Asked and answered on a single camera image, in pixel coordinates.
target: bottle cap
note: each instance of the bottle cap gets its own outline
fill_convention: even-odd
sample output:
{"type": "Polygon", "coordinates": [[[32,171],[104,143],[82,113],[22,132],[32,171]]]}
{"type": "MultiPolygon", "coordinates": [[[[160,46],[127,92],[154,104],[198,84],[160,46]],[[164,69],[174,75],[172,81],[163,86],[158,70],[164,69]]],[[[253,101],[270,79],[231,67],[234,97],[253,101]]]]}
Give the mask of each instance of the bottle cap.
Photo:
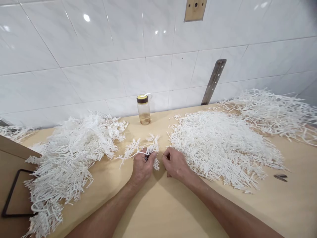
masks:
{"type": "Polygon", "coordinates": [[[149,101],[149,98],[147,95],[139,95],[136,97],[136,101],[138,102],[138,104],[146,104],[149,101]]]}

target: left hand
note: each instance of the left hand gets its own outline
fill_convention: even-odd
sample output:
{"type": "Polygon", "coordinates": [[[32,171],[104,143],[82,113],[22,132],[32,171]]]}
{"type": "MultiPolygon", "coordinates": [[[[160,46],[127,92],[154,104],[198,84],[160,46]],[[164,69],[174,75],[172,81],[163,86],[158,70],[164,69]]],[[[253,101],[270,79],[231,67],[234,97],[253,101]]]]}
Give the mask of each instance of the left hand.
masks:
{"type": "MultiPolygon", "coordinates": [[[[146,153],[146,148],[143,148],[141,152],[146,153]]],[[[153,171],[154,159],[158,155],[157,152],[153,152],[148,160],[145,160],[145,154],[138,153],[133,159],[133,171],[129,183],[132,186],[141,188],[145,182],[150,178],[153,171]]]]}

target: table surface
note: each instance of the table surface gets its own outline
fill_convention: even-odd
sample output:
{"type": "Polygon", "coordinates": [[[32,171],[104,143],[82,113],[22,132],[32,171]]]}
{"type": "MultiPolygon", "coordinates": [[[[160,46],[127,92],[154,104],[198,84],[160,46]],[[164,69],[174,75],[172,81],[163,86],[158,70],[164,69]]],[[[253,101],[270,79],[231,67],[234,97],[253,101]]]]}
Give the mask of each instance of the table surface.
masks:
{"type": "MultiPolygon", "coordinates": [[[[132,139],[145,140],[149,133],[159,134],[159,154],[169,146],[169,125],[177,123],[176,114],[184,116],[205,109],[206,106],[183,108],[151,114],[151,123],[143,126],[138,116],[123,118],[129,122],[125,130],[126,139],[117,143],[123,154],[132,139]]],[[[45,141],[52,129],[37,131],[23,145],[45,141]]],[[[317,236],[317,148],[285,138],[271,137],[270,140],[285,157],[284,165],[291,171],[279,171],[264,167],[268,174],[259,181],[259,191],[244,194],[221,181],[205,182],[217,192],[250,212],[284,237],[317,236]],[[273,177],[284,173],[288,182],[273,177]]],[[[119,169],[121,161],[104,157],[90,169],[94,182],[81,195],[80,201],[66,205],[63,223],[49,238],[66,236],[74,227],[92,214],[103,203],[113,197],[127,182],[132,173],[133,161],[127,160],[119,169]]],[[[227,237],[227,234],[204,204],[183,184],[166,177],[160,162],[160,170],[153,175],[128,206],[113,237],[227,237]]]]}

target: white plastic branch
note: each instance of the white plastic branch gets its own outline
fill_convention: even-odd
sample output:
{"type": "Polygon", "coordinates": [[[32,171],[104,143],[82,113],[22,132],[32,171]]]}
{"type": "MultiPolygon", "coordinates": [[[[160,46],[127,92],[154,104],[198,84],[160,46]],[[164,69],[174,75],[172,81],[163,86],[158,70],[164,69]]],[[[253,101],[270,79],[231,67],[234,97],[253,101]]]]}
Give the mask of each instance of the white plastic branch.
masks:
{"type": "MultiPolygon", "coordinates": [[[[143,152],[141,152],[141,150],[146,146],[147,146],[146,153],[143,153],[145,155],[150,155],[154,151],[156,151],[156,152],[159,151],[159,143],[158,143],[159,135],[154,136],[153,134],[150,133],[150,137],[147,138],[147,141],[151,142],[151,143],[143,145],[143,146],[139,146],[140,139],[141,138],[139,138],[137,141],[135,139],[133,139],[132,143],[126,146],[124,156],[120,155],[119,157],[116,158],[116,159],[122,159],[122,162],[120,164],[120,168],[126,159],[130,159],[130,158],[134,157],[137,153],[143,153],[143,152]]],[[[159,170],[159,161],[157,158],[155,158],[155,160],[154,160],[153,168],[155,170],[159,170]]]]}
{"type": "Polygon", "coordinates": [[[301,102],[303,99],[275,95],[252,89],[231,100],[218,102],[226,111],[237,110],[253,128],[288,140],[304,141],[317,146],[317,107],[301,102]]]}
{"type": "Polygon", "coordinates": [[[118,150],[114,140],[125,139],[128,123],[118,118],[89,114],[84,119],[69,118],[55,128],[46,144],[32,149],[43,156],[30,157],[29,163],[38,164],[33,173],[36,179],[25,182],[31,191],[31,229],[36,238],[46,237],[63,221],[61,211],[65,204],[76,202],[92,181],[89,168],[106,155],[113,158],[118,150]]]}
{"type": "Polygon", "coordinates": [[[196,174],[250,193],[247,187],[258,189],[257,179],[266,177],[264,165],[284,169],[280,151],[246,119],[216,109],[175,116],[179,124],[171,127],[171,146],[196,174]]]}
{"type": "Polygon", "coordinates": [[[21,143],[26,137],[31,135],[34,130],[36,129],[33,127],[0,126],[0,135],[16,143],[21,143]]]}

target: forearm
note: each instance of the forearm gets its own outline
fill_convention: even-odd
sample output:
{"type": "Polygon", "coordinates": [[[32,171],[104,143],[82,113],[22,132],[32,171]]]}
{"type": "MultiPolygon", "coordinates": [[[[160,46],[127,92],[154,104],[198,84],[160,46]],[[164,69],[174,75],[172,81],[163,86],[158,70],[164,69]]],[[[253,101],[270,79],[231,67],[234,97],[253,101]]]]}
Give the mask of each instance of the forearm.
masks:
{"type": "Polygon", "coordinates": [[[282,237],[265,223],[218,194],[199,176],[188,180],[185,185],[207,206],[229,237],[282,237]]]}
{"type": "Polygon", "coordinates": [[[113,198],[80,223],[66,238],[112,237],[123,213],[138,191],[139,187],[127,182],[113,198]]]}

